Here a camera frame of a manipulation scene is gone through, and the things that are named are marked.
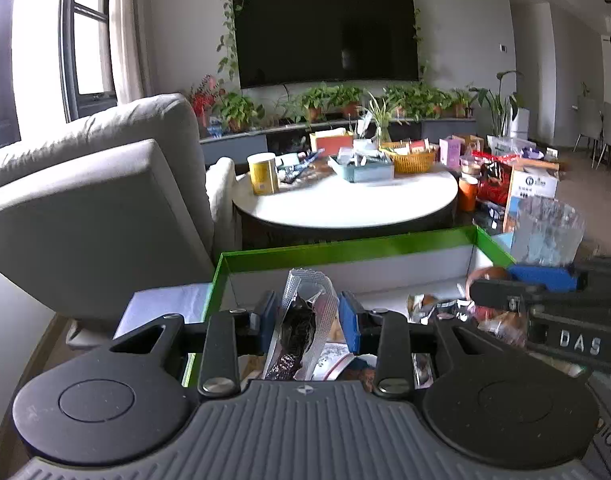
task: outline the white table top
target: white table top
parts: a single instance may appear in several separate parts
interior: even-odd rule
[[[449,205],[458,185],[447,171],[353,184],[336,174],[300,189],[256,196],[250,175],[234,184],[232,200],[262,221],[310,229],[358,229],[423,218]]]

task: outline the pink box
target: pink box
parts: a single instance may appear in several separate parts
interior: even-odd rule
[[[461,139],[439,139],[439,148],[441,149],[441,164],[447,166],[451,170],[458,170],[461,166]]]

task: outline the round coffee table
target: round coffee table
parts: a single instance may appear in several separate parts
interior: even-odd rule
[[[256,196],[250,175],[234,184],[239,212],[303,240],[348,240],[452,227],[457,181],[448,171],[353,184],[335,173],[297,189]]]

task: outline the orange ball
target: orange ball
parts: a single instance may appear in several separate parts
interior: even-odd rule
[[[470,286],[476,280],[511,280],[510,273],[503,267],[483,267],[482,269],[474,270],[467,277],[465,282],[465,297],[470,299]]]

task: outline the gray sofa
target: gray sofa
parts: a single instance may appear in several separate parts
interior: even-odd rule
[[[212,280],[221,252],[240,248],[233,183],[228,158],[205,171],[179,94],[1,148],[0,273],[77,320],[69,343],[89,346],[136,291]]]

